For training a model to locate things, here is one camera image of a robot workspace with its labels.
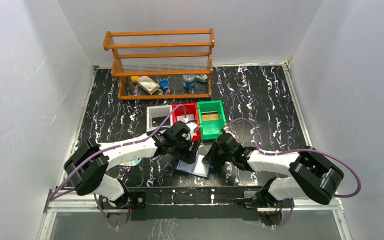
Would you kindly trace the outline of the navy blue card holder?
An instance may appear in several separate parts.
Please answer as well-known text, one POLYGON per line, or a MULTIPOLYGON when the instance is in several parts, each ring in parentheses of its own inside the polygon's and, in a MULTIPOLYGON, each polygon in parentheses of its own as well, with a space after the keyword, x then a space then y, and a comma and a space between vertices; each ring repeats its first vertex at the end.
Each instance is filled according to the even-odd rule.
POLYGON ((204 155, 197 153, 194 163, 189 164, 182 160, 177 160, 175 169, 208 180, 210 175, 216 172, 216 166, 208 162, 203 162, 203 158, 204 155))

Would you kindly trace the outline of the green plastic bin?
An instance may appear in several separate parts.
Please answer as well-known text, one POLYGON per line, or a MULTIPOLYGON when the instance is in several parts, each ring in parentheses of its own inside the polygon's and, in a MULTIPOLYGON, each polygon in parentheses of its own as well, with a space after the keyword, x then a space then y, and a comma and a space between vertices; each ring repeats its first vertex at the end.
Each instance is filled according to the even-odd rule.
POLYGON ((200 101, 197 103, 198 117, 200 120, 200 132, 201 140, 209 141, 215 140, 222 134, 222 128, 227 124, 225 117, 224 107, 221 100, 212 101, 200 101), (213 112, 219 113, 219 120, 214 121, 202 121, 202 112, 213 112))

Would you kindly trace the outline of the white plastic bin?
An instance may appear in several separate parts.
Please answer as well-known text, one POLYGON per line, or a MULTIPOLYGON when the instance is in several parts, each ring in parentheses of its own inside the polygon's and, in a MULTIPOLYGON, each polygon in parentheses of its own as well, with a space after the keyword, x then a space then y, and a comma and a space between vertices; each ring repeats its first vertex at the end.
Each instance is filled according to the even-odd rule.
POLYGON ((172 105, 148 106, 146 108, 146 131, 155 130, 171 113, 172 109, 172 105))

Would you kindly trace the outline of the red plastic bin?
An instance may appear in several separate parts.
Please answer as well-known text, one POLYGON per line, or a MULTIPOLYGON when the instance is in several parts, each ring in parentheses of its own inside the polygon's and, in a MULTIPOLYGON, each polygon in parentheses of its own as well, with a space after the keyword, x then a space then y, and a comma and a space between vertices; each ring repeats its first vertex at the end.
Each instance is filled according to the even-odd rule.
MULTIPOLYGON (((198 130, 193 134, 192 139, 194 141, 201 141, 201 123, 199 119, 199 112, 198 112, 198 106, 196 102, 191 102, 191 103, 183 103, 185 107, 185 112, 186 115, 194 115, 194 118, 196 120, 196 124, 198 125, 198 130)), ((176 120, 177 116, 185 116, 184 115, 184 109, 183 107, 179 107, 178 109, 175 110, 175 112, 172 114, 172 120, 173 124, 178 122, 176 120)))

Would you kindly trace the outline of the blue toothbrush blister pack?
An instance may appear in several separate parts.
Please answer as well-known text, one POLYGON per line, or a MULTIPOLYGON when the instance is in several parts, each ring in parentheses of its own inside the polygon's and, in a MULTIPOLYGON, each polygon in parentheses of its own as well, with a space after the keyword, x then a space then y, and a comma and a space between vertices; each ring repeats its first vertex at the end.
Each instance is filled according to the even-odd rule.
POLYGON ((141 161, 142 161, 141 158, 137 158, 137 159, 133 159, 130 161, 120 163, 119 165, 124 166, 124 167, 134 167, 134 166, 138 165, 141 161))

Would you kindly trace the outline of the wooden shelf rack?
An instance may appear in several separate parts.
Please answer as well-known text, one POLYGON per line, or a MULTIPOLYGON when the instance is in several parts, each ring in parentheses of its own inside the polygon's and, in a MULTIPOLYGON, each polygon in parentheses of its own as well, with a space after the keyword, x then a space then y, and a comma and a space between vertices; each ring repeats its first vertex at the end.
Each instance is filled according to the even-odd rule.
POLYGON ((213 28, 191 30, 107 31, 103 48, 113 55, 111 75, 119 79, 118 99, 210 99, 213 74, 213 28), (171 95, 126 95, 132 76, 206 75, 207 92, 171 95))

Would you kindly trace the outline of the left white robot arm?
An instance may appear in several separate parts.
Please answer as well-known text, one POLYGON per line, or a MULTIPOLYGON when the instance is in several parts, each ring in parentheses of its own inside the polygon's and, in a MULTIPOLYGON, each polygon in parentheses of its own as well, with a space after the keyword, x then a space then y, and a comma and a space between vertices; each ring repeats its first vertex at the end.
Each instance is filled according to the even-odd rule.
POLYGON ((109 176, 107 171, 135 159, 164 155, 183 158, 198 128, 195 122, 177 121, 169 128, 157 128, 132 139, 110 143, 87 140, 64 164, 68 181, 79 196, 99 195, 115 207, 124 208, 132 194, 120 179, 109 176))

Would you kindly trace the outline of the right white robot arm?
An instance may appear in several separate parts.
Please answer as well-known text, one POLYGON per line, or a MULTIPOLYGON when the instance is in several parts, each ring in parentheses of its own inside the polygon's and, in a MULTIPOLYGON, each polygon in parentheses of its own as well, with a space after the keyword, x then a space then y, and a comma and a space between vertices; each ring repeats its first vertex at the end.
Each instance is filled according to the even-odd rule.
POLYGON ((295 198, 328 205, 344 178, 339 167, 309 147, 292 152, 263 151, 256 146, 242 146, 228 132, 213 141, 202 160, 215 166, 230 162, 242 171, 284 175, 270 178, 253 196, 237 200, 248 208, 275 207, 285 199, 295 198))

